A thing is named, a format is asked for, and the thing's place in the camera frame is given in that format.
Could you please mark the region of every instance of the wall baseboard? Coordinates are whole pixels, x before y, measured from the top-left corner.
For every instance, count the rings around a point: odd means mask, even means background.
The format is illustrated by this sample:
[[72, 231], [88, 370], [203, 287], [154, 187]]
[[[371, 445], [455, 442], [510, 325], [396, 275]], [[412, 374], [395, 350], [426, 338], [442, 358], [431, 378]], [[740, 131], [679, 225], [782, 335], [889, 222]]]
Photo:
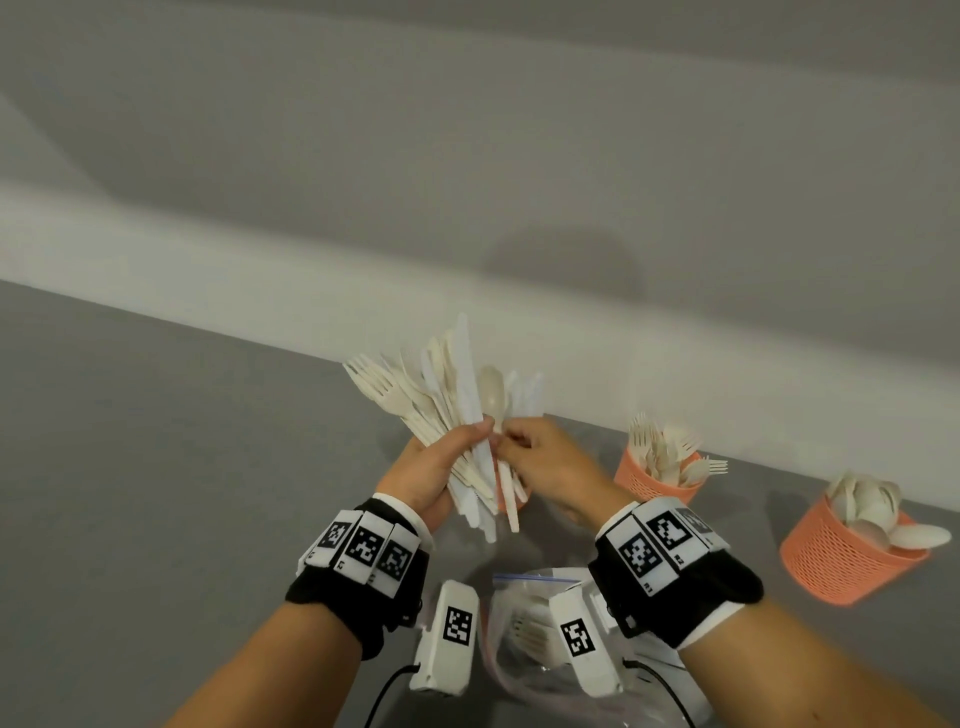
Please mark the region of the wall baseboard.
[[623, 429], [644, 409], [711, 451], [960, 510], [960, 372], [923, 362], [13, 185], [0, 279], [338, 360], [465, 311], [479, 360], [544, 371], [551, 412]]

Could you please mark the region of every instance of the plastic bag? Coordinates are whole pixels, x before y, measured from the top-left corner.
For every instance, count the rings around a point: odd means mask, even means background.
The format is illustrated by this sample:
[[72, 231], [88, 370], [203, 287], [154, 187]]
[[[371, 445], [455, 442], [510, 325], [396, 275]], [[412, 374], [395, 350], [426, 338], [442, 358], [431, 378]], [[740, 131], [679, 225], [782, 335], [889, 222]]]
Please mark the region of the plastic bag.
[[[570, 664], [548, 669], [519, 649], [511, 639], [515, 620], [529, 614], [531, 604], [541, 605], [551, 596], [588, 579], [586, 569], [496, 574], [493, 596], [481, 619], [481, 650], [487, 672], [513, 697], [593, 725], [687, 728], [673, 698], [660, 683], [644, 680], [641, 676], [623, 693], [591, 698], [580, 688]], [[634, 652], [633, 641], [622, 636], [619, 639], [623, 641], [624, 655], [630, 656]], [[709, 704], [682, 667], [671, 667], [646, 658], [643, 661], [655, 666], [671, 684], [697, 723], [709, 717]]]

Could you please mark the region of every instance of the hand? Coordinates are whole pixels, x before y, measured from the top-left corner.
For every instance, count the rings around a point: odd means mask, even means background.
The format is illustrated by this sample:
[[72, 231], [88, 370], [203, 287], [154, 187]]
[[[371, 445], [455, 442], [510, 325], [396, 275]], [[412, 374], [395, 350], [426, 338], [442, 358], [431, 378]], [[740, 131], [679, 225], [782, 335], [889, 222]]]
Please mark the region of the hand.
[[491, 440], [496, 456], [510, 463], [527, 488], [556, 502], [573, 521], [599, 528], [634, 500], [551, 420], [508, 420], [503, 432]]
[[429, 448], [413, 438], [394, 465], [376, 486], [377, 493], [399, 498], [413, 508], [431, 532], [436, 531], [453, 510], [446, 489], [450, 469], [457, 458], [490, 437], [493, 418], [477, 425], [454, 427]]

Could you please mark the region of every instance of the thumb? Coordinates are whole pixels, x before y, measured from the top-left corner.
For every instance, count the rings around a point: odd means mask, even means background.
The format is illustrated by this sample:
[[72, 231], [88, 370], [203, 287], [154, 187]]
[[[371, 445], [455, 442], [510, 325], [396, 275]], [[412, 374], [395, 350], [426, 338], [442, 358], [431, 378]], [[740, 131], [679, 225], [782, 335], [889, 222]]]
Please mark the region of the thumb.
[[452, 468], [457, 458], [477, 443], [483, 442], [493, 432], [493, 418], [485, 417], [476, 425], [460, 425], [446, 433], [440, 440], [423, 451], [442, 468]]
[[519, 445], [516, 441], [503, 435], [496, 438], [494, 442], [494, 454], [497, 460], [510, 465], [515, 471], [523, 475], [523, 466], [531, 454], [530, 448]]

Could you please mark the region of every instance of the black cable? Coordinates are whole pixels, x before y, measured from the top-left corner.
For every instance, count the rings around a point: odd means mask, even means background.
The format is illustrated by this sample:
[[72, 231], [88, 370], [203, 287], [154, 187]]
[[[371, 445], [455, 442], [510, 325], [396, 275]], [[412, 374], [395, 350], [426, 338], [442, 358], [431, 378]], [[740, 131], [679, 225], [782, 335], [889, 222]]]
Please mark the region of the black cable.
[[696, 723], [693, 722], [693, 718], [690, 717], [690, 713], [688, 713], [688, 712], [686, 711], [686, 708], [684, 707], [684, 704], [683, 704], [682, 702], [680, 702], [680, 698], [677, 697], [677, 694], [676, 694], [675, 692], [673, 692], [673, 688], [671, 688], [669, 685], [667, 685], [666, 680], [664, 680], [662, 677], [660, 677], [660, 673], [659, 673], [659, 672], [657, 672], [656, 670], [654, 670], [654, 669], [653, 669], [652, 667], [650, 667], [649, 665], [644, 665], [642, 662], [638, 662], [637, 660], [624, 660], [624, 661], [623, 661], [623, 667], [630, 667], [630, 668], [637, 668], [637, 669], [646, 670], [646, 671], [649, 672], [651, 675], [653, 675], [654, 677], [656, 677], [656, 678], [657, 678], [657, 682], [659, 682], [661, 685], [663, 685], [663, 688], [664, 688], [667, 692], [670, 693], [670, 697], [673, 698], [673, 702], [675, 702], [675, 703], [677, 704], [677, 707], [680, 708], [680, 712], [684, 714], [684, 720], [686, 720], [686, 724], [687, 724], [688, 726], [690, 726], [690, 728], [697, 728]]
[[390, 679], [387, 680], [386, 684], [383, 686], [383, 689], [380, 691], [380, 695], [378, 695], [376, 700], [373, 702], [373, 707], [370, 708], [370, 714], [367, 716], [367, 722], [363, 724], [363, 728], [370, 728], [373, 724], [373, 716], [376, 715], [376, 709], [380, 707], [380, 701], [383, 700], [383, 696], [387, 694], [387, 690], [390, 689], [390, 686], [394, 683], [394, 680], [396, 680], [400, 675], [405, 675], [408, 673], [413, 674], [419, 669], [419, 665], [408, 665], [406, 667], [401, 667], [390, 676]]

